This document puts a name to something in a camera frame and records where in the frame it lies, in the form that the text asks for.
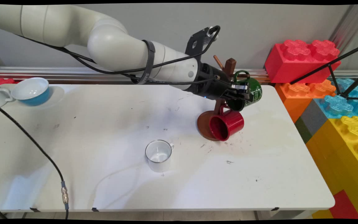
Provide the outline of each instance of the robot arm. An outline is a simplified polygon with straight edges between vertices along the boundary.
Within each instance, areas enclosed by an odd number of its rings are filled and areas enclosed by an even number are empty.
[[[78,44],[87,47],[91,58],[111,71],[144,68],[148,47],[145,42],[128,35],[116,19],[92,10],[73,5],[0,5],[0,29],[45,44],[64,47]],[[214,32],[208,28],[190,38],[186,54],[152,41],[155,47],[154,64],[195,55],[202,51]],[[173,85],[209,99],[225,98],[245,100],[244,86],[233,85],[226,74],[200,62],[200,56],[153,68],[150,79],[167,82],[192,82],[202,84]]]

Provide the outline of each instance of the cable connector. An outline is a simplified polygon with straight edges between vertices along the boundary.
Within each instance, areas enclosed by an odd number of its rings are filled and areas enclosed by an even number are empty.
[[[68,209],[68,193],[64,181],[62,181],[62,198],[65,209]]]

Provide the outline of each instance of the brown round base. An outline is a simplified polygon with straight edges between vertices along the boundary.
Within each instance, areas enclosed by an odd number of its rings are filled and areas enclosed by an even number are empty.
[[[197,128],[199,129],[201,136],[203,136],[204,138],[211,141],[218,141],[218,139],[215,139],[209,129],[209,119],[212,115],[213,110],[202,113],[197,119]]]

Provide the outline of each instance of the blue bowl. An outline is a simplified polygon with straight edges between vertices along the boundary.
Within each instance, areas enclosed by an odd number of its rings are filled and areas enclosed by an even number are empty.
[[[11,91],[13,98],[29,106],[45,103],[49,99],[49,94],[49,82],[38,77],[19,82]]]

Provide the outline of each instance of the white table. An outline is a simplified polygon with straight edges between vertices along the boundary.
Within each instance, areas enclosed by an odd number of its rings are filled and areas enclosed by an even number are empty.
[[[14,84],[3,85],[13,88]],[[227,142],[204,139],[196,119],[215,101],[163,85],[51,85],[43,105],[2,108],[60,168],[70,211],[320,210],[334,198],[275,89],[241,112]],[[145,146],[175,144],[169,171],[155,173]],[[64,211],[60,178],[0,113],[0,210]]]

